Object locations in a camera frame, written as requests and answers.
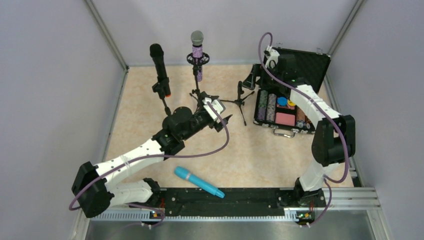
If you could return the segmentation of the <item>black tripod shock-mount stand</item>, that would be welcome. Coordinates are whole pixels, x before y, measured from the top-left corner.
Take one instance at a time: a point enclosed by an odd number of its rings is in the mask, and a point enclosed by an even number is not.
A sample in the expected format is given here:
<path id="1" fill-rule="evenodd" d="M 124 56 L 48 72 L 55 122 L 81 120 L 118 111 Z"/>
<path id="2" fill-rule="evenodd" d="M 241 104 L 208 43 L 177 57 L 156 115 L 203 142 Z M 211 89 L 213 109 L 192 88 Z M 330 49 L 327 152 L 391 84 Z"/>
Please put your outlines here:
<path id="1" fill-rule="evenodd" d="M 210 56 L 207 53 L 202 53 L 200 56 L 195 56 L 194 53 L 190 53 L 186 56 L 186 60 L 192 65 L 192 71 L 195 81 L 195 89 L 191 91 L 190 96 L 195 98 L 197 101 L 197 107 L 200 108 L 203 103 L 200 100 L 200 89 L 199 82 L 203 79 L 203 65 L 210 61 Z"/>

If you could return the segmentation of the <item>purple glitter microphone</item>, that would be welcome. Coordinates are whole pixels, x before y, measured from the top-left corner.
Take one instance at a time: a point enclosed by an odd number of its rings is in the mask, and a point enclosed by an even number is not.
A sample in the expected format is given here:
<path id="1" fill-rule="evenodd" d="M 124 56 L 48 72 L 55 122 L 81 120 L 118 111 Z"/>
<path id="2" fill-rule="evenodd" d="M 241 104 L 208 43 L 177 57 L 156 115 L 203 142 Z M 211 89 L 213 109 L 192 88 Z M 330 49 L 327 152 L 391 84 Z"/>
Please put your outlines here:
<path id="1" fill-rule="evenodd" d="M 196 66 L 196 81 L 201 82 L 203 79 L 203 41 L 204 34 L 200 30 L 195 30 L 191 33 L 190 36 L 192 42 L 192 57 Z"/>

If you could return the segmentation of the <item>black microphone orange end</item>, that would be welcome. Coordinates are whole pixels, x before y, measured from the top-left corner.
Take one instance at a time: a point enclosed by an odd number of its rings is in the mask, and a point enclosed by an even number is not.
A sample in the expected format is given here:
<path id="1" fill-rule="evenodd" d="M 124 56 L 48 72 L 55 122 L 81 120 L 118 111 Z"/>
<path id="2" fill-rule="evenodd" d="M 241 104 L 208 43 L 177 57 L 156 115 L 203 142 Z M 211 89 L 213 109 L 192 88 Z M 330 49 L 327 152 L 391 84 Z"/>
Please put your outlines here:
<path id="1" fill-rule="evenodd" d="M 157 73 L 157 82 L 158 82 L 158 78 L 160 79 L 168 78 L 165 61 L 164 61 L 164 51 L 161 45 L 158 43 L 153 43 L 149 47 L 149 50 L 150 50 L 150 57 L 153 60 L 155 70 Z"/>

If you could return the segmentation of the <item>black round-base mic stand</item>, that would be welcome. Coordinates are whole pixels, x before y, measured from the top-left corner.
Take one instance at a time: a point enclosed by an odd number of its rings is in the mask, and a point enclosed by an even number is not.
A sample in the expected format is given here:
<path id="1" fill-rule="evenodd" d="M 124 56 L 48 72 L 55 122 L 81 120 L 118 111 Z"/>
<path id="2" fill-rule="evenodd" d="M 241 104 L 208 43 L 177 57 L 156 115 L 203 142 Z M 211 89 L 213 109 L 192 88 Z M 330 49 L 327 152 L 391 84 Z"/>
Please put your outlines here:
<path id="1" fill-rule="evenodd" d="M 165 98 L 171 96 L 171 90 L 169 85 L 169 78 L 159 78 L 158 81 L 152 86 L 152 90 L 154 93 L 157 93 L 159 98 L 162 100 L 164 105 L 164 111 L 167 116 L 171 115 L 171 110 L 168 107 Z"/>

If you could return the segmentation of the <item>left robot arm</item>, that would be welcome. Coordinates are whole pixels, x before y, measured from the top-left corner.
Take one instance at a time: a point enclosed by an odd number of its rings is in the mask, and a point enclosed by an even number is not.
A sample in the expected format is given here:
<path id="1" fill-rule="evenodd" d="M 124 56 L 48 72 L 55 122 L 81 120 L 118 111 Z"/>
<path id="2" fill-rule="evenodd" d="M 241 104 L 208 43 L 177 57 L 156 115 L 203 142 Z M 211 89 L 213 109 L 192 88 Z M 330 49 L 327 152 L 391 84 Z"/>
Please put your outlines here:
<path id="1" fill-rule="evenodd" d="M 151 201 L 160 190 L 156 181 L 123 181 L 150 165 L 181 158 L 178 153 L 185 148 L 185 141 L 205 127 L 227 131 L 230 118 L 221 116 L 225 110 L 222 100 L 208 95 L 195 112 L 185 106 L 176 108 L 163 120 L 162 129 L 136 148 L 98 164 L 83 163 L 71 187 L 74 199 L 69 210 L 81 209 L 85 217 L 94 218 L 110 207 Z"/>

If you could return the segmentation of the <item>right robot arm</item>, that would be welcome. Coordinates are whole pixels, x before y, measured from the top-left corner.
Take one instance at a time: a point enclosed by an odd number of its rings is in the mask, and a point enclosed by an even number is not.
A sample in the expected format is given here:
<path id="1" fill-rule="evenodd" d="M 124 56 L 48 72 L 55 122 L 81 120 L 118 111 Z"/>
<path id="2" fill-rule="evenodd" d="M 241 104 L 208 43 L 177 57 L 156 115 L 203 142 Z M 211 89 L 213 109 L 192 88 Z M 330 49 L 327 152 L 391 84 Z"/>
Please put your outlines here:
<path id="1" fill-rule="evenodd" d="M 260 59 L 242 83 L 258 90 L 253 122 L 313 134 L 313 160 L 293 189 L 297 200 L 313 198 L 330 173 L 354 155 L 355 119 L 334 110 L 318 95 L 330 55 L 268 46 Z"/>

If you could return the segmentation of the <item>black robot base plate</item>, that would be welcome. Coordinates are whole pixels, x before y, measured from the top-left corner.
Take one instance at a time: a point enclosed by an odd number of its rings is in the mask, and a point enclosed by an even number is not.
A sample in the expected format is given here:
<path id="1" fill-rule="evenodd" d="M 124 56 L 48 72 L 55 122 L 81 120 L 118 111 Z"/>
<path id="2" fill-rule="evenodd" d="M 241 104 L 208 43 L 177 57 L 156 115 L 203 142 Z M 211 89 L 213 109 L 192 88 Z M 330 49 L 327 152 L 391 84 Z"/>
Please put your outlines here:
<path id="1" fill-rule="evenodd" d="M 297 184 L 285 187 L 224 187 L 224 197 L 199 187 L 160 188 L 148 179 L 152 196 L 144 206 L 162 210 L 167 217 L 282 217 L 289 208 L 310 212 L 327 202 L 323 190 L 304 192 Z"/>

